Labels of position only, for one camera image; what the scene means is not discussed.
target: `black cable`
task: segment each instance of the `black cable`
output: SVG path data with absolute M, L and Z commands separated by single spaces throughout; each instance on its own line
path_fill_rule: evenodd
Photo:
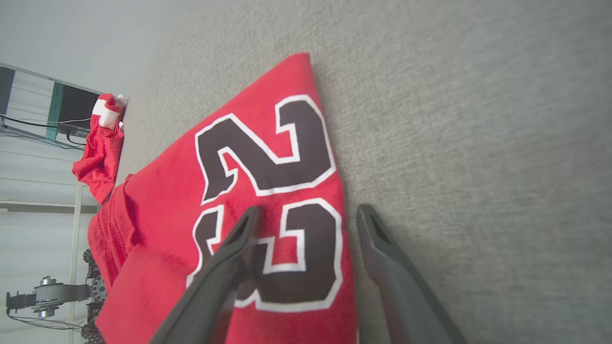
M 81 149 L 81 150 L 83 150 L 82 147 L 76 147 L 76 146 L 63 147 L 63 146 L 55 143 L 54 141 L 49 140 L 48 138 L 38 138 L 38 137 L 26 136 L 26 135 L 22 135 L 20 133 L 5 132 L 3 130 L 0 130 L 0 133 L 11 134 L 11 135 L 0 135 L 0 136 L 6 136 L 6 137 L 25 137 L 25 138 L 29 138 L 29 139 L 32 139 L 32 140 L 44 142 L 46 144 L 50 144 L 50 145 L 55 146 L 55 147 L 60 147 L 61 149 Z
M 72 140 L 70 139 L 70 134 L 66 134 L 66 140 L 68 140 L 69 142 L 72 142 L 72 143 L 74 143 L 74 144 L 78 144 L 79 146 L 87 146 L 87 144 L 86 144 L 86 143 L 77 143 L 77 142 L 72 141 Z
M 0 114 L 0 117 L 4 117 L 4 119 L 8 120 L 8 121 L 13 121 L 13 122 L 22 123 L 22 124 L 34 125 L 36 127 L 57 128 L 55 125 L 46 125 L 46 124 L 36 124 L 36 123 L 24 122 L 24 121 L 20 121 L 18 119 L 8 118 L 7 116 L 4 116 L 2 114 Z
M 55 129 L 58 128 L 58 126 L 56 126 L 56 125 L 46 125 L 46 124 L 38 124 L 38 123 L 25 122 L 25 121 L 21 121 L 19 119 L 10 118 L 10 117 L 8 117 L 6 115 L 2 115 L 2 114 L 0 114 L 0 117 L 4 117 L 4 119 L 8 120 L 8 121 L 13 121 L 13 122 L 27 124 L 27 125 L 34 125 L 36 127 L 55 128 Z M 90 131 L 89 129 L 77 127 L 76 125 L 71 125 L 71 124 L 66 124 L 66 123 L 60 123 L 60 124 L 65 125 L 67 127 L 77 128 L 79 130 L 83 130 L 83 131 L 86 131 L 86 132 Z

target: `white wall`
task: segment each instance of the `white wall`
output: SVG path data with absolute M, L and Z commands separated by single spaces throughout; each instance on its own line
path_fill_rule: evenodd
M 0 0 L 0 63 L 129 95 L 184 0 Z

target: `black number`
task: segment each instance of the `black number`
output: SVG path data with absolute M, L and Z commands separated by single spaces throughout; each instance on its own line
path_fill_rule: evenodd
M 236 307 L 253 302 L 257 309 L 303 312 L 328 308 L 342 284 L 340 214 L 322 198 L 283 206 L 279 237 L 296 238 L 297 262 L 272 264 L 275 237 L 255 247 L 253 275 L 238 289 Z M 187 286 L 211 258 L 211 245 L 220 242 L 223 206 L 204 211 L 194 227 L 200 262 L 187 277 Z
M 307 95 L 276 104 L 277 133 L 288 131 L 292 155 L 278 157 L 234 114 L 227 114 L 195 135 L 204 175 L 202 204 L 228 193 L 237 181 L 224 154 L 246 173 L 257 196 L 316 187 L 336 166 L 321 112 Z M 212 245 L 220 243 L 224 205 L 206 209 L 193 228 L 200 258 L 187 276 L 191 284 L 210 260 Z M 275 312 L 303 312 L 328 308 L 342 284 L 342 219 L 324 199 L 313 198 L 282 208 L 278 237 L 296 238 L 297 262 L 272 264 L 275 236 L 259 239 L 249 280 L 237 292 L 236 307 L 255 303 Z
M 325 123 L 307 95 L 288 97 L 276 105 L 277 133 L 288 131 L 293 154 L 278 157 L 234 114 L 227 114 L 196 135 L 198 160 L 204 174 L 202 204 L 230 192 L 237 171 L 228 170 L 224 154 L 238 162 L 255 193 L 275 193 L 315 187 L 334 173 Z

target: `metal part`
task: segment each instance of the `metal part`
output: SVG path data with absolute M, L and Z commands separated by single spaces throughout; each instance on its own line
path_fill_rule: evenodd
M 50 316 L 54 316 L 55 315 L 55 310 L 58 309 L 59 307 L 54 307 L 51 306 L 47 309 L 43 309 L 39 312 L 39 318 L 40 319 L 44 319 L 44 318 L 48 318 Z
M 54 284 L 57 284 L 57 281 L 58 280 L 51 278 L 51 276 L 46 276 L 46 277 L 42 278 L 42 280 L 40 281 L 40 285 L 41 286 L 43 286 L 43 285 L 54 285 Z
M 106 283 L 104 283 L 104 280 L 101 277 L 96 277 L 93 279 L 91 285 L 91 297 L 99 302 L 106 301 Z

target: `red cloth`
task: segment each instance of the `red cloth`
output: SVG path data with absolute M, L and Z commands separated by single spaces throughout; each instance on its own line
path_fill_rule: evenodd
M 110 111 L 123 113 L 125 106 L 116 102 L 112 94 L 102 94 L 98 97 L 98 101 L 101 100 Z M 80 182 L 87 184 L 98 203 L 104 205 L 117 180 L 123 132 L 119 123 L 114 129 L 108 129 L 101 127 L 99 120 L 100 116 L 92 114 L 85 153 L 83 158 L 72 166 L 72 173 Z
M 149 341 L 255 204 L 259 274 L 238 292 L 226 342 L 357 342 L 343 188 L 319 109 L 309 55 L 290 56 L 115 189 L 89 226 L 107 343 Z

